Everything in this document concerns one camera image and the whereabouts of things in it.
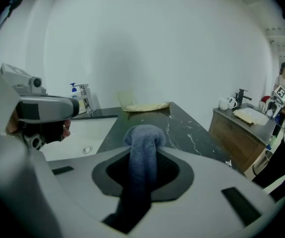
sink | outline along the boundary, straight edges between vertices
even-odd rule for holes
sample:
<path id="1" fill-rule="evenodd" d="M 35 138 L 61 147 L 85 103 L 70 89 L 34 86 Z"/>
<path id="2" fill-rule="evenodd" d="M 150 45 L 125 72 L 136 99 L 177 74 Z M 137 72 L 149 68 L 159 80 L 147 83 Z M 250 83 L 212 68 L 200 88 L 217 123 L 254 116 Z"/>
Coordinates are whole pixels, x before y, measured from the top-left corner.
<path id="1" fill-rule="evenodd" d="M 264 115 L 261 112 L 258 112 L 255 109 L 244 108 L 244 109 L 240 109 L 240 111 L 244 113 L 245 115 L 250 116 L 252 120 L 254 121 L 254 123 L 258 123 L 260 125 L 265 125 L 269 120 L 269 118 L 266 115 Z"/>
<path id="2" fill-rule="evenodd" d="M 71 135 L 41 148 L 47 161 L 86 157 L 97 153 L 117 118 L 72 120 Z"/>

blue towel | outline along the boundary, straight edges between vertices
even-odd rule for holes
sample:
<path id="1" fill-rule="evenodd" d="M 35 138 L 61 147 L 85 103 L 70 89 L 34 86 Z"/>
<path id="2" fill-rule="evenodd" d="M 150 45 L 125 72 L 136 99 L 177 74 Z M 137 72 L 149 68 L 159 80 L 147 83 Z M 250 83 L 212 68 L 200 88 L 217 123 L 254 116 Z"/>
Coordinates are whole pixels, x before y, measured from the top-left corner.
<path id="1" fill-rule="evenodd" d="M 148 193 L 150 196 L 157 182 L 156 149 L 166 144 L 166 137 L 156 126 L 139 125 L 127 131 L 124 143 L 132 147 L 128 164 L 129 194 L 136 199 Z"/>

marble countertop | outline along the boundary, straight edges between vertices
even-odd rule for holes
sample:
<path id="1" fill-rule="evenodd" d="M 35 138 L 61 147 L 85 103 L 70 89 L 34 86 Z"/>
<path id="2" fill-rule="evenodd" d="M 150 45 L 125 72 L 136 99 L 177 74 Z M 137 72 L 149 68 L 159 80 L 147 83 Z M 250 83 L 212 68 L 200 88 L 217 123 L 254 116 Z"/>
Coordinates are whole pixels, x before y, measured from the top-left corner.
<path id="1" fill-rule="evenodd" d="M 251 107 L 246 104 L 242 104 L 242 109 L 243 108 L 251 108 Z M 251 135 L 255 136 L 258 140 L 260 140 L 265 145 L 268 144 L 268 141 L 271 138 L 274 128 L 276 126 L 276 122 L 273 119 L 269 119 L 265 125 L 248 124 L 247 122 L 243 121 L 242 119 L 238 118 L 235 114 L 233 114 L 232 109 L 227 109 L 223 111 L 217 108 L 217 109 L 213 109 L 213 111 L 219 113 L 220 115 L 238 124 L 239 126 L 245 129 Z"/>
<path id="2" fill-rule="evenodd" d="M 165 133 L 167 147 L 221 161 L 240 172 L 235 162 L 231 161 L 230 155 L 197 121 L 175 103 L 171 103 L 167 109 L 144 113 L 127 113 L 120 107 L 101 109 L 96 110 L 92 116 L 81 114 L 74 119 L 115 117 L 118 118 L 98 149 L 98 154 L 124 146 L 124 136 L 132 126 L 152 124 Z"/>

